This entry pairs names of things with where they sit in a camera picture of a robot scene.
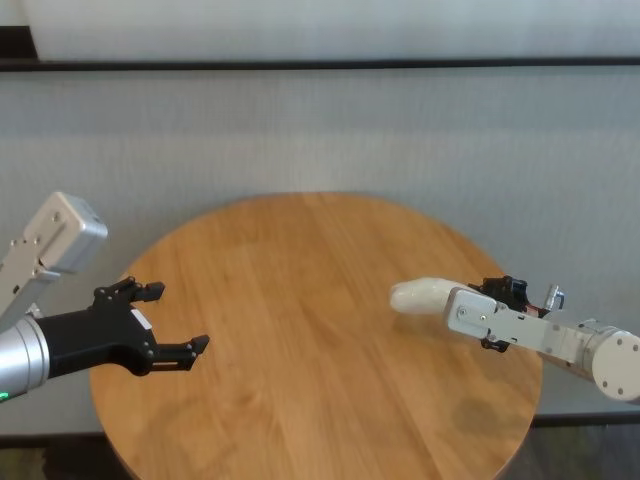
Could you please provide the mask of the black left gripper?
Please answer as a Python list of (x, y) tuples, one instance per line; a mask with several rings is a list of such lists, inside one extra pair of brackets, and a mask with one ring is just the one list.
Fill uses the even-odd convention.
[(96, 289), (93, 303), (83, 310), (38, 319), (49, 353), (48, 377), (103, 364), (121, 366), (136, 376), (150, 371), (190, 371), (210, 337), (156, 345), (151, 329), (133, 314), (133, 303), (157, 301), (164, 290), (162, 282), (142, 284), (129, 276)]

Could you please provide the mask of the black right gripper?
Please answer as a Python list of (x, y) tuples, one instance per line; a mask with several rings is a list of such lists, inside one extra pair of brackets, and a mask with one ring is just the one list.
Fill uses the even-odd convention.
[[(505, 304), (509, 309), (526, 312), (529, 300), (527, 297), (527, 282), (511, 276), (485, 278), (482, 284), (469, 284), (469, 287)], [(505, 353), (510, 343), (504, 340), (483, 338), (480, 344), (484, 349)]]

